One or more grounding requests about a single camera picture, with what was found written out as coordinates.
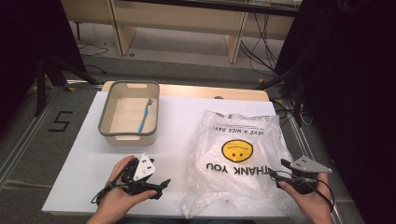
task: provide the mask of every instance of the white plastic bag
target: white plastic bag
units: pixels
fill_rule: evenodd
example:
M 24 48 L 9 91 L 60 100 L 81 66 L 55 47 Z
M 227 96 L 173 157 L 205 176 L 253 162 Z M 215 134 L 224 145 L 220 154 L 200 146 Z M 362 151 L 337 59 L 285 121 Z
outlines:
M 206 111 L 191 142 L 186 195 L 180 209 L 192 218 L 213 200 L 233 203 L 243 216 L 257 203 L 275 204 L 286 214 L 301 214 L 292 198 L 269 175 L 265 166 L 289 172 L 280 159 L 292 161 L 278 116 L 244 117 Z

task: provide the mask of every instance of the toothbrush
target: toothbrush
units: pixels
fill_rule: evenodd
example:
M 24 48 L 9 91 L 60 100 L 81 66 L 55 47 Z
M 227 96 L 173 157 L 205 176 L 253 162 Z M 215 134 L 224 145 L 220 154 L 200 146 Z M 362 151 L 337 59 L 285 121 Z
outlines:
M 139 130 L 137 131 L 138 133 L 142 133 L 143 126 L 145 126 L 146 117 L 148 116 L 148 113 L 149 113 L 149 105 L 152 105 L 151 99 L 148 99 L 148 102 L 146 103 L 145 115 L 143 115 L 143 119 L 142 119 L 142 122 L 140 123 Z

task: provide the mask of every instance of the person's right hand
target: person's right hand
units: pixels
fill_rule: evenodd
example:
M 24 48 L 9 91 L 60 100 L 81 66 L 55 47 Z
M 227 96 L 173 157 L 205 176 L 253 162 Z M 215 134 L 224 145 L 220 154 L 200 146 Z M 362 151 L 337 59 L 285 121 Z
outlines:
M 325 182 L 326 184 L 329 184 L 329 177 L 326 173 L 318 174 L 318 179 Z M 295 202 L 297 202 L 304 216 L 312 223 L 332 223 L 330 206 L 316 192 L 300 194 L 290 184 L 284 181 L 279 181 L 279 185 L 294 199 Z M 319 190 L 330 200 L 332 195 L 329 188 L 325 184 L 318 182 L 317 190 Z

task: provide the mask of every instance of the yellow smiley face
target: yellow smiley face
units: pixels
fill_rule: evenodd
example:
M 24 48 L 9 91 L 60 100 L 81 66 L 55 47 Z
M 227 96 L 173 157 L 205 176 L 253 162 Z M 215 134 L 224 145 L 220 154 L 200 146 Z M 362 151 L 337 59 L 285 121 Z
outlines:
M 244 140 L 231 140 L 226 142 L 222 149 L 225 158 L 233 162 L 245 161 L 253 154 L 253 145 Z

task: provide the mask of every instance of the floor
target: floor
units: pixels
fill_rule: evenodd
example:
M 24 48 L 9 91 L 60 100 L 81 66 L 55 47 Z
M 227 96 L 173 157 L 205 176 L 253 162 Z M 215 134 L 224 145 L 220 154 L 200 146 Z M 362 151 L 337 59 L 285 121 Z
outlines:
M 78 36 L 77 26 L 70 22 L 75 37 Z M 152 29 L 138 29 L 137 34 L 134 38 L 133 44 L 130 47 L 127 55 L 120 56 L 117 52 L 117 46 L 115 45 L 115 36 L 113 35 L 113 29 L 111 26 L 98 25 L 90 23 L 82 23 L 79 25 L 80 40 L 77 40 L 78 46 L 80 47 L 81 54 L 94 55 L 96 57 L 103 58 L 114 58 L 124 60 L 135 60 L 135 61 L 153 61 L 153 62 L 167 62 L 167 63 L 184 63 L 194 65 L 210 65 L 224 68 L 248 68 L 255 69 L 258 72 L 269 71 L 268 68 L 261 64 L 254 63 L 249 57 L 239 51 L 238 58 L 235 64 L 228 62 L 228 52 L 225 44 L 225 38 L 223 35 L 208 35 L 208 34 L 197 34 L 190 32 L 178 32 L 178 31 L 165 31 L 165 30 L 152 30 Z M 257 38 L 244 38 L 245 45 L 249 49 L 254 49 L 258 41 Z M 274 55 L 277 57 L 283 41 L 269 40 L 269 47 Z M 267 55 L 265 53 L 264 44 L 262 41 L 255 48 L 255 54 L 260 57 L 263 61 L 269 63 Z M 101 69 L 100 66 L 97 68 L 91 67 L 87 69 Z M 268 91 L 270 98 L 277 98 L 277 91 Z M 30 99 L 31 94 L 26 96 L 30 102 L 27 105 L 29 111 L 35 109 L 34 100 Z M 285 105 L 285 107 L 292 108 L 292 105 Z M 26 118 L 20 120 L 22 127 L 29 129 L 27 125 L 31 119 Z M 284 134 L 295 135 L 296 139 L 287 139 L 288 146 L 292 146 L 290 150 L 299 151 L 300 154 L 310 155 L 311 158 L 315 156 L 315 160 L 323 162 L 325 165 L 331 165 L 328 160 L 326 153 L 318 153 L 316 148 L 310 146 L 322 145 L 320 141 L 320 135 L 316 130 L 315 125 L 306 125 L 309 123 L 309 118 L 305 120 L 306 124 L 303 129 L 299 129 L 293 119 L 284 119 L 285 127 L 289 125 L 288 129 L 285 129 Z M 7 141 L 1 140 L 3 146 L 7 148 L 13 148 L 17 145 L 22 136 L 21 130 L 13 129 L 7 136 Z M 354 206 L 353 201 L 347 193 L 345 186 L 342 183 L 340 177 L 335 174 L 332 177 L 333 183 L 331 186 L 336 195 L 336 209 L 333 213 L 334 223 L 363 223 L 359 211 Z M 0 206 L 0 214 L 3 210 L 3 206 Z M 63 219 L 63 222 L 68 223 L 69 219 Z M 257 223 L 288 223 L 285 220 L 274 220 L 262 222 L 256 220 Z

